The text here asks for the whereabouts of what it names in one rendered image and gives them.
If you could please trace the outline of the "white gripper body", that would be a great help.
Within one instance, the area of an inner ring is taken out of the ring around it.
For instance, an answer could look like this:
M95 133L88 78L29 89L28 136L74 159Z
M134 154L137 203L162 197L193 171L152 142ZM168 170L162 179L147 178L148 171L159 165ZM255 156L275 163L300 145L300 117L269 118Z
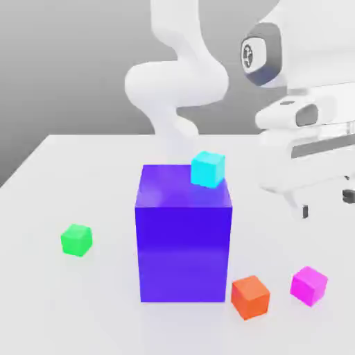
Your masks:
M261 186L275 193L355 175L355 131L345 128L267 130L259 135Z

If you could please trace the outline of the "small cyan cube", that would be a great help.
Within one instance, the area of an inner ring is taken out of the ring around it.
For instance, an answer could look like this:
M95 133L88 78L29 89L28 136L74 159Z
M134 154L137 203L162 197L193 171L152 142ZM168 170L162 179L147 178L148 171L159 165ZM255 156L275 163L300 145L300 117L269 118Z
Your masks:
M225 178L225 156L202 151L191 162L191 183L215 189Z

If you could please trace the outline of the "small magenta cube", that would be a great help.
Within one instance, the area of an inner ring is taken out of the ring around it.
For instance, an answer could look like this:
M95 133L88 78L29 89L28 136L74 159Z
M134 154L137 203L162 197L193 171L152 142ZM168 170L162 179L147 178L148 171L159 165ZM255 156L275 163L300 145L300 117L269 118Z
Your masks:
M326 275L305 266L293 275L290 294L312 307L324 296L327 283Z

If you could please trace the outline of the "small orange cube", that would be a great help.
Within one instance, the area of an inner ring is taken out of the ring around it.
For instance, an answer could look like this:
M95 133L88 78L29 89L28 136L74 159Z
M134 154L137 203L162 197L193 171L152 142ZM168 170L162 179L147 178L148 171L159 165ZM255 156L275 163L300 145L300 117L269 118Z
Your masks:
M270 291L255 275L232 282L231 302L244 320L268 312Z

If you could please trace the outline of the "small green cube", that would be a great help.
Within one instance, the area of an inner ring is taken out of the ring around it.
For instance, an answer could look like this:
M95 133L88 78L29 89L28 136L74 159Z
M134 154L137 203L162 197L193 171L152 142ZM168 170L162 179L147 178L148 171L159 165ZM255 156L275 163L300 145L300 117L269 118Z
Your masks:
M83 257L91 248L92 229L78 224L71 224L60 236L62 251L65 254Z

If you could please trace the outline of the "large purple box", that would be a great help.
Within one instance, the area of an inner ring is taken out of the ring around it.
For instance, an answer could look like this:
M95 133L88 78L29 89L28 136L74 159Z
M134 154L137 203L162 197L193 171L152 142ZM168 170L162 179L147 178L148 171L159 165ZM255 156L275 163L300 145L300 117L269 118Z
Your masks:
M141 170L135 203L140 299L225 301L232 201L226 181L191 183L189 165Z

